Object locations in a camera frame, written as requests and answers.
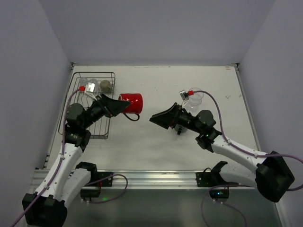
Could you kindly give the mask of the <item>red ceramic mug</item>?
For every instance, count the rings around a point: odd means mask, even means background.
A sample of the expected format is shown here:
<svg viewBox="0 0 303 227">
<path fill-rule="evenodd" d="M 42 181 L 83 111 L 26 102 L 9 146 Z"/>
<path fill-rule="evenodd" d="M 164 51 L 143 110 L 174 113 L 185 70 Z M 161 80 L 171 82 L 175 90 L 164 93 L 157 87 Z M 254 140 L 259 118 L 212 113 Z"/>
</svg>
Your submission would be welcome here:
<svg viewBox="0 0 303 227">
<path fill-rule="evenodd" d="M 123 115 L 128 120 L 136 122 L 140 119 L 140 113 L 143 110 L 143 97 L 140 93 L 122 93 L 118 100 L 130 102 L 130 105 L 123 111 Z M 135 114 L 137 118 L 132 119 L 128 114 Z"/>
</svg>

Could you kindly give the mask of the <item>clear faceted glass cup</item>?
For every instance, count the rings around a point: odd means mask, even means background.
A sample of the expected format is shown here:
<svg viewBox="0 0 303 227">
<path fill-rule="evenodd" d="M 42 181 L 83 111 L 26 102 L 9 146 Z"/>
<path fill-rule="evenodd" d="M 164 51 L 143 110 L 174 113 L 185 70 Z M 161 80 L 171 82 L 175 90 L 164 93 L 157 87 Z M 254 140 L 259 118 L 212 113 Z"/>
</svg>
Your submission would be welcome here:
<svg viewBox="0 0 303 227">
<path fill-rule="evenodd" d="M 198 107 L 201 105 L 203 101 L 204 93 L 197 92 L 193 95 L 189 96 L 188 100 L 183 103 L 183 108 L 186 109 L 187 112 L 194 113 L 198 110 Z"/>
<path fill-rule="evenodd" d="M 79 86 L 80 87 L 81 86 L 85 87 L 88 84 L 88 81 L 89 80 L 86 77 L 80 77 L 80 79 L 79 79 Z"/>
<path fill-rule="evenodd" d="M 98 93 L 98 88 L 99 88 L 99 84 L 98 84 L 97 80 L 92 78 L 89 81 L 90 81 L 90 83 L 92 83 L 94 85 L 93 93 L 97 94 Z"/>
</svg>

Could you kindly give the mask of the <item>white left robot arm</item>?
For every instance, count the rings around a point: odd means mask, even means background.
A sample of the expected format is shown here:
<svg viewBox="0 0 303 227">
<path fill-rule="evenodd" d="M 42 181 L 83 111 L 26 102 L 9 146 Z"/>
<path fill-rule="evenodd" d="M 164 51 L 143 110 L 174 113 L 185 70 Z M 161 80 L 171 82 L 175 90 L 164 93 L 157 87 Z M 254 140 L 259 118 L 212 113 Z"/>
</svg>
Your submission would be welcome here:
<svg viewBox="0 0 303 227">
<path fill-rule="evenodd" d="M 95 164 L 88 163 L 78 167 L 70 176 L 91 137 L 88 127 L 103 116 L 111 117 L 112 111 L 109 103 L 102 100 L 93 101 L 88 109 L 78 103 L 66 109 L 59 154 L 36 191 L 27 193 L 22 200 L 27 224 L 63 226 L 71 202 L 97 171 Z"/>
</svg>

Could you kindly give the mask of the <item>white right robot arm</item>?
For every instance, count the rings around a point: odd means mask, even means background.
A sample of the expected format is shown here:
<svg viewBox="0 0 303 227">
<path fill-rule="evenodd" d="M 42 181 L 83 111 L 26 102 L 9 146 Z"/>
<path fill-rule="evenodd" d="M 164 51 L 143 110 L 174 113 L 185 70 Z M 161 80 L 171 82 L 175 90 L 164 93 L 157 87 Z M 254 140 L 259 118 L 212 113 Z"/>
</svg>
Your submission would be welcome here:
<svg viewBox="0 0 303 227">
<path fill-rule="evenodd" d="M 209 110 L 193 115 L 174 103 L 168 110 L 152 115 L 149 121 L 165 129 L 181 126 L 196 132 L 195 140 L 201 149 L 225 156 L 243 167 L 238 170 L 228 162 L 220 161 L 209 172 L 211 186 L 256 188 L 272 202 L 280 201 L 286 192 L 293 190 L 291 185 L 295 177 L 284 160 L 285 155 L 249 149 L 227 138 L 223 129 L 214 127 L 216 121 Z"/>
</svg>

